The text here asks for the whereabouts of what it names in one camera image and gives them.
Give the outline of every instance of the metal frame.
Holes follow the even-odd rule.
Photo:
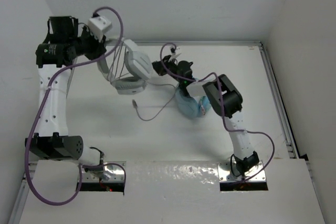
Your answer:
[[[241,176],[238,178],[232,174],[231,171],[231,163],[230,162],[220,162],[218,163],[218,178],[219,178],[219,183],[232,183],[232,182],[237,182],[240,181]],[[238,170],[236,169],[236,162],[232,162],[233,170],[235,170],[234,173],[238,173]],[[259,172],[262,168],[264,167],[263,162],[260,161],[258,165],[253,167],[251,170],[245,173],[246,177],[252,176]],[[257,176],[255,176],[253,179],[248,181],[249,183],[265,183],[266,182],[266,174],[265,170],[262,170]]]
[[[166,43],[166,41],[135,41],[138,45],[141,46],[159,46],[162,45],[164,43]],[[288,147],[288,152],[290,154],[291,158],[299,158],[299,154],[297,151],[297,147],[290,129],[290,124],[285,112],[285,107],[284,104],[282,102],[281,99],[281,95],[279,92],[279,88],[277,85],[277,81],[275,79],[275,75],[269,60],[269,57],[267,55],[266,50],[264,49],[262,43],[260,41],[174,41],[179,45],[209,45],[209,46],[250,46],[250,47],[259,47],[260,50],[260,54],[265,66],[265,71],[266,71],[266,75],[269,81],[269,85],[272,91],[272,95],[276,104],[276,108],[277,108],[277,112],[278,112],[278,116],[280,119],[280,124],[282,127],[282,131],[286,137],[286,144]],[[114,43],[113,42],[109,42],[107,45],[108,46],[112,46]],[[67,93],[69,91],[70,88],[70,84],[71,84],[71,80],[72,80],[72,76],[74,74],[74,69],[72,69],[71,71],[71,76],[68,82],[68,88],[67,88]],[[31,167],[31,171],[30,171],[30,175],[31,177],[33,177],[34,173],[35,173],[35,169],[37,166],[37,162],[32,162],[29,164]],[[16,198],[15,201],[15,205],[9,220],[9,224],[18,224],[20,222],[21,219],[21,215],[24,209],[24,205],[25,202],[27,200],[28,197],[28,193],[29,193],[29,187],[27,185],[27,181],[26,181],[26,176],[24,175],[23,180],[22,180],[22,184],[20,187],[20,190],[18,192],[18,196]]]
[[[269,82],[269,85],[272,91],[273,99],[276,104],[280,124],[282,127],[282,132],[286,139],[286,145],[287,145],[289,157],[299,158],[300,156],[298,153],[298,149],[297,149],[294,136],[290,128],[290,123],[289,123],[289,120],[286,114],[285,106],[281,98],[278,83],[276,81],[269,56],[263,45],[259,46],[259,50],[261,53],[262,60],[264,62],[265,71],[266,71],[268,82]]]
[[[105,163],[116,163],[124,167],[126,169],[126,161],[106,161]],[[110,183],[123,183],[124,182],[124,171],[117,165],[108,165],[104,166],[104,178],[103,182]],[[82,183],[99,183],[99,178],[94,174],[90,174],[85,172],[85,169],[82,168]]]

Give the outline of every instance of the black joint module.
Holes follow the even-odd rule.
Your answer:
[[[43,159],[79,159],[83,153],[83,140],[81,136],[59,136],[54,133],[52,136],[40,137],[35,133],[29,150]]]
[[[243,97],[225,74],[220,75],[218,78],[221,83],[220,88],[222,90],[224,113],[226,117],[231,118],[234,113],[240,111],[243,108]],[[222,116],[217,81],[214,80],[204,84],[203,89],[209,98],[210,104],[214,111],[217,113],[217,115]]]
[[[179,89],[182,91],[183,95],[188,97],[189,93],[186,89],[186,87],[191,84],[193,81],[187,81],[184,78],[190,79],[190,80],[195,80],[193,78],[193,70],[191,69],[191,66],[193,62],[181,60],[178,64],[176,64],[174,61],[169,61],[171,58],[171,55],[165,56],[162,61],[163,64],[169,69],[169,71],[179,77],[172,76],[178,83]],[[153,69],[159,76],[164,76],[167,74],[167,71],[165,68],[162,66],[161,61],[154,61],[152,62]]]
[[[249,157],[245,157],[243,160],[235,156],[236,168],[240,174],[244,174],[249,171],[253,166],[259,164],[258,154],[254,151]]]

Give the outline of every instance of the white table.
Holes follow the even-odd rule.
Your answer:
[[[29,193],[23,223],[324,223],[303,160],[289,159],[276,107],[257,46],[181,45],[179,60],[192,60],[197,78],[225,73],[241,92],[246,127],[267,132],[275,141],[275,159],[266,169],[269,191],[219,192],[215,161],[228,159],[232,143],[214,111],[188,120],[173,101],[171,87],[148,88],[135,96],[118,95],[95,65],[75,70],[67,103],[70,135],[102,149],[109,161],[126,161],[127,184],[121,193],[80,192],[70,204],[51,207]],[[151,60],[160,46],[143,46]],[[155,83],[176,83],[154,76]],[[267,160],[269,141],[251,136],[259,157]],[[61,201],[75,189],[77,168],[66,162],[39,161],[37,189]]]
[[[159,60],[160,48],[142,47],[152,61]],[[193,61],[195,77],[201,78],[215,71],[231,79],[244,99],[246,127],[270,134],[276,142],[276,157],[288,158],[259,48],[204,45],[181,45],[181,48],[183,53],[178,60]],[[156,74],[151,81],[176,84],[171,77]],[[149,85],[137,95],[118,95],[103,79],[96,65],[77,68],[67,102],[69,134],[81,135],[85,144],[102,149],[110,160],[227,159],[233,151],[232,143],[213,110],[203,119],[189,120],[172,101],[153,121],[143,122],[137,117],[132,99],[137,101],[140,114],[151,118],[173,92],[169,86]],[[271,145],[267,138],[252,135],[251,141],[260,158],[269,157]]]

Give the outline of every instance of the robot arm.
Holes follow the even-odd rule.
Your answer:
[[[191,80],[195,80],[192,75],[191,65],[192,62],[180,61],[175,64],[172,57],[175,55],[175,49],[171,49],[172,55],[165,56],[163,62],[168,69],[181,77],[185,77]],[[162,67],[160,61],[152,63],[154,70],[159,76],[167,74]],[[198,97],[206,95],[210,101],[210,104],[214,111],[222,116],[222,106],[219,101],[219,90],[216,80],[210,81],[186,81],[184,79],[173,77],[179,82],[179,89],[186,97]],[[249,171],[253,166],[259,163],[259,157],[257,152],[251,145],[249,135],[245,131],[244,117],[242,111],[242,95],[238,92],[232,82],[226,77],[226,75],[219,76],[221,82],[222,97],[224,103],[224,121],[229,131],[229,135],[233,144],[234,156],[236,160],[236,168],[241,175]]]
[[[226,75],[222,74],[218,78],[221,83],[224,104],[224,121],[232,141],[236,168],[239,173],[244,176],[245,172],[249,171],[253,166],[259,163],[259,157],[251,145],[249,134],[244,125],[242,95]],[[210,81],[202,85],[202,87],[208,96],[214,111],[217,115],[222,116],[217,81]]]
[[[50,88],[49,98],[38,121],[30,151],[40,158],[71,160],[84,165],[99,165],[102,152],[84,145],[81,136],[69,136],[66,123],[66,92],[71,70],[62,72],[48,87],[50,78],[61,68],[85,55],[97,59],[106,52],[104,37],[92,34],[86,27],[78,37],[78,20],[69,16],[50,17],[53,34],[36,50],[36,63],[40,77],[39,104]],[[103,27],[95,23],[98,30]]]

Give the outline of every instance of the blue cloth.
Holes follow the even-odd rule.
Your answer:
[[[211,109],[206,95],[197,102],[193,97],[184,96],[181,89],[177,87],[175,98],[179,111],[190,119],[203,117]]]

